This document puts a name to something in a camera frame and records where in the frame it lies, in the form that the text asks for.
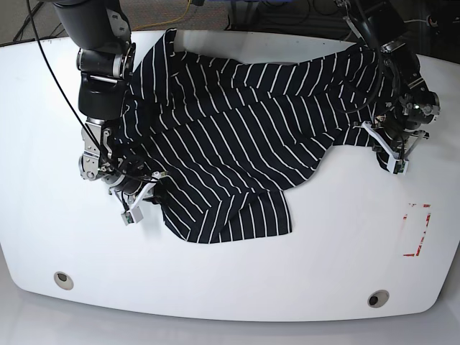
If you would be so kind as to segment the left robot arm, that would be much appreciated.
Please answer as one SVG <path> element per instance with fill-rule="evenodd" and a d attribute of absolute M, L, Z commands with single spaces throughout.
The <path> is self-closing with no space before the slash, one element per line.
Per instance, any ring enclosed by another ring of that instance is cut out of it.
<path fill-rule="evenodd" d="M 421 129 L 440 114 L 438 95 L 428 89 L 416 54 L 403 42 L 405 21 L 389 1 L 337 1 L 336 5 L 361 45 L 377 56 L 377 84 L 363 92 L 373 109 L 361 124 L 384 170 L 406 173 L 409 155 L 422 139 Z"/>

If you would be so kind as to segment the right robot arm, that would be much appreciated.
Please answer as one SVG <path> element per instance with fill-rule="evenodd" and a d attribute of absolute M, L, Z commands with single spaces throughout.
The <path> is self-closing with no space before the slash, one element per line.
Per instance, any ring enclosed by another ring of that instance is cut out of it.
<path fill-rule="evenodd" d="M 80 175 L 102 180 L 122 204 L 126 225 L 143 219 L 140 203 L 152 201 L 154 186 L 165 174 L 148 172 L 138 155 L 124 158 L 115 148 L 115 130 L 133 74 L 136 45 L 118 1 L 54 1 L 60 22 L 78 46 L 78 109 L 86 116 L 81 135 Z"/>

